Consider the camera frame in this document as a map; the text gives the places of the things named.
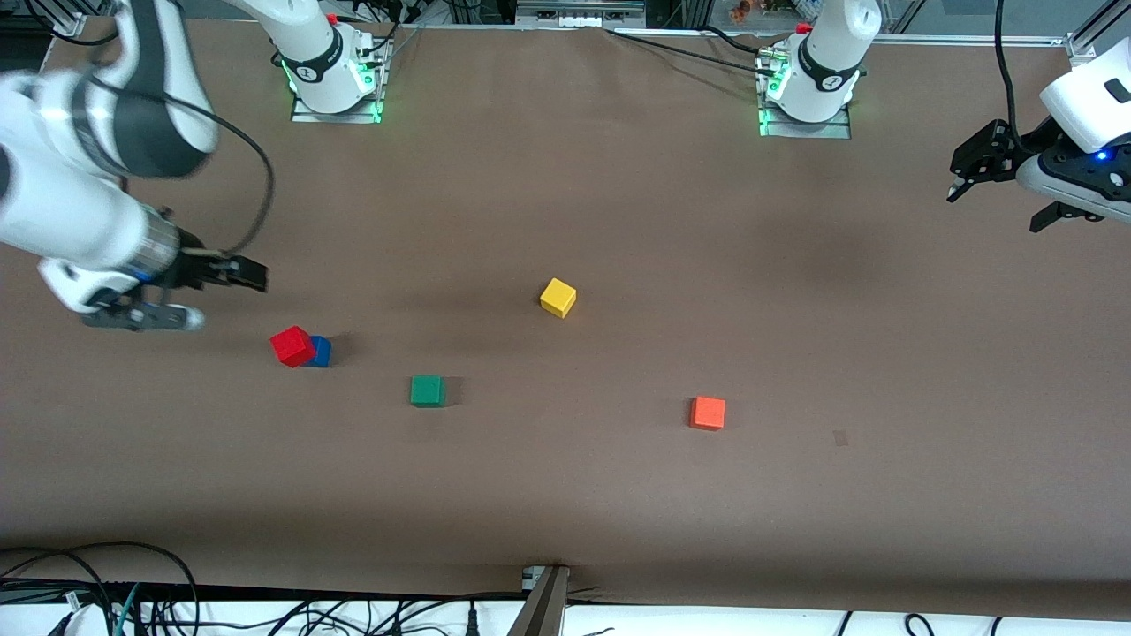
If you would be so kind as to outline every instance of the orange cube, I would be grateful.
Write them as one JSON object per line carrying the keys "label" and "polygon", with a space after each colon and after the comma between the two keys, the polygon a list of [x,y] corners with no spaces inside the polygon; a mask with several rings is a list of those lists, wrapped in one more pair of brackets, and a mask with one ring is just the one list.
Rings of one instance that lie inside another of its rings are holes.
{"label": "orange cube", "polygon": [[691,428],[706,431],[723,430],[726,401],[699,396],[691,403]]}

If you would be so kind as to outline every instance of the teal cable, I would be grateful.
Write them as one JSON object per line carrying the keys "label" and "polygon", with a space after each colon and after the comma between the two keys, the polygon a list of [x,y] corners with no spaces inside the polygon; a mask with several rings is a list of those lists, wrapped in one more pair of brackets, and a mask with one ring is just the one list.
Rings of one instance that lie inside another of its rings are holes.
{"label": "teal cable", "polygon": [[133,604],[133,596],[138,593],[138,587],[141,587],[141,584],[135,583],[133,588],[126,596],[126,603],[122,604],[122,613],[118,617],[118,622],[114,624],[114,636],[122,636],[122,633],[126,630],[126,614],[130,613],[130,605]]}

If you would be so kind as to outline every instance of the cube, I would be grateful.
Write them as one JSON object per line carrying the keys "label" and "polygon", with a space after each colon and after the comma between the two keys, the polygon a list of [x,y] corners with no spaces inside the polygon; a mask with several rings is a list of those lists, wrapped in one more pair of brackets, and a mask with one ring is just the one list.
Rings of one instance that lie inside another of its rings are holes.
{"label": "cube", "polygon": [[559,318],[564,318],[573,303],[577,302],[577,290],[558,278],[551,278],[545,291],[538,296],[538,302],[542,303],[542,309]]}
{"label": "cube", "polygon": [[327,369],[330,366],[330,341],[322,336],[310,336],[310,342],[314,343],[314,356],[303,367],[316,369]]}
{"label": "cube", "polygon": [[699,396],[691,403],[691,428],[706,431],[723,429],[726,401],[717,397]]}
{"label": "cube", "polygon": [[275,350],[275,356],[279,362],[292,369],[305,364],[317,353],[310,334],[297,326],[287,327],[271,336],[271,349]]}
{"label": "cube", "polygon": [[440,376],[413,376],[408,402],[418,409],[443,406],[443,378]]}

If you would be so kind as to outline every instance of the brown table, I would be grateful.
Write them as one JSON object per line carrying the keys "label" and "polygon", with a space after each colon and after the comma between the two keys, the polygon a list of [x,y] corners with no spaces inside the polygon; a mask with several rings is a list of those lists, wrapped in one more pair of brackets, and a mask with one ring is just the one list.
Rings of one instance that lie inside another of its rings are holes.
{"label": "brown table", "polygon": [[[98,332],[0,250],[6,542],[147,540],[214,584],[561,561],[612,601],[1131,617],[1131,232],[1031,235],[1016,184],[943,200],[1004,113],[991,49],[874,46],[854,138],[820,141],[759,137],[749,75],[599,31],[428,29],[385,123],[293,124],[256,25],[190,33],[279,172],[248,251],[271,290],[179,294],[202,333]],[[1010,59],[1031,126],[1064,53]],[[261,179],[224,137],[133,192],[221,247]],[[274,360],[292,324],[333,369]],[[409,406],[414,373],[458,404]],[[687,427],[699,394],[725,431]]]}

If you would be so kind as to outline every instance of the blue cube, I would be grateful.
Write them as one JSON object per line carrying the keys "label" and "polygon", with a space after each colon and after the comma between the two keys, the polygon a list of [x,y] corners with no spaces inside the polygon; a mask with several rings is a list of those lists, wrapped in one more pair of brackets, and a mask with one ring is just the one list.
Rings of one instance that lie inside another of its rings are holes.
{"label": "blue cube", "polygon": [[330,366],[330,341],[322,336],[310,336],[310,342],[314,344],[314,356],[303,367],[326,369]]}

